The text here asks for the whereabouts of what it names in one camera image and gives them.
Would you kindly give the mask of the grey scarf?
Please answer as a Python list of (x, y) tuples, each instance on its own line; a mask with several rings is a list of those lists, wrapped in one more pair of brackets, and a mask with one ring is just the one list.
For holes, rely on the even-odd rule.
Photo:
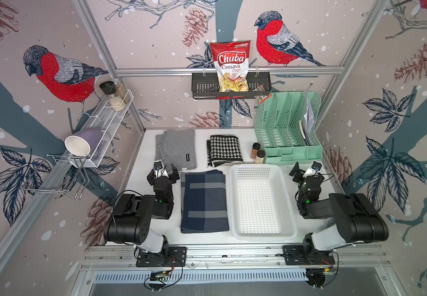
[(167, 173), (197, 168), (195, 130), (168, 129), (155, 136), (155, 161), (161, 160)]

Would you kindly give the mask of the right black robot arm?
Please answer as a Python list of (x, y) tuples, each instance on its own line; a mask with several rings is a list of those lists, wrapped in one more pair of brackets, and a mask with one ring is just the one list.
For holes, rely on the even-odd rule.
[(334, 220), (332, 226), (305, 236), (303, 256), (322, 255), (356, 243), (386, 241), (388, 226), (364, 194), (330, 193), (328, 199), (319, 198), (321, 185), (325, 182), (321, 168), (322, 164), (316, 161), (307, 170), (300, 169), (296, 163), (289, 173), (298, 184), (295, 199), (300, 215), (310, 220)]

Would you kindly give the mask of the navy plaid scarf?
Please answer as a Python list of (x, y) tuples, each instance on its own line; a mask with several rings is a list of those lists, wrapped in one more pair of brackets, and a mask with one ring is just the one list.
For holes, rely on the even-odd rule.
[(226, 176), (219, 170), (181, 175), (181, 232), (229, 231)]

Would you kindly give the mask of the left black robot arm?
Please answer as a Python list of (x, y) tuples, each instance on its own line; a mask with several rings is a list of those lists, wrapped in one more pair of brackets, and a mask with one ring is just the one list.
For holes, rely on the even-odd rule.
[(146, 254), (168, 257), (167, 238), (153, 231), (150, 222), (152, 219), (168, 220), (172, 215), (172, 185), (180, 179), (180, 175), (174, 165), (170, 169), (169, 173), (160, 160), (154, 163), (147, 176), (153, 194), (142, 195), (127, 189), (117, 196), (111, 217), (104, 227), (106, 242), (133, 245)]

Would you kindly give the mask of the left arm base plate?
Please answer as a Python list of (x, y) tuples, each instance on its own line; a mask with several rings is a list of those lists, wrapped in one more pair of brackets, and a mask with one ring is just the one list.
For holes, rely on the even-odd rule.
[(169, 247), (168, 251), (161, 251), (161, 253), (154, 254), (148, 251), (136, 248), (134, 256), (136, 259), (136, 267), (184, 267), (186, 264), (186, 247)]

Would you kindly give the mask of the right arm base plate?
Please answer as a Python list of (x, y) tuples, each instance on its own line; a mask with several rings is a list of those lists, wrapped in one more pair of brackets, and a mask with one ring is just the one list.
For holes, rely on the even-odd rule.
[(284, 245), (281, 256), (286, 265), (335, 265), (333, 253), (330, 251), (318, 251), (313, 247), (307, 251), (301, 245)]

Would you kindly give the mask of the white plastic basket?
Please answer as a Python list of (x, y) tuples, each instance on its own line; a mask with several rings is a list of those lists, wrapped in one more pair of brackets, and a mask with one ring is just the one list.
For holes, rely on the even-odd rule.
[(229, 170), (229, 214), (236, 239), (286, 242), (297, 237), (291, 198), (277, 165), (234, 165)]

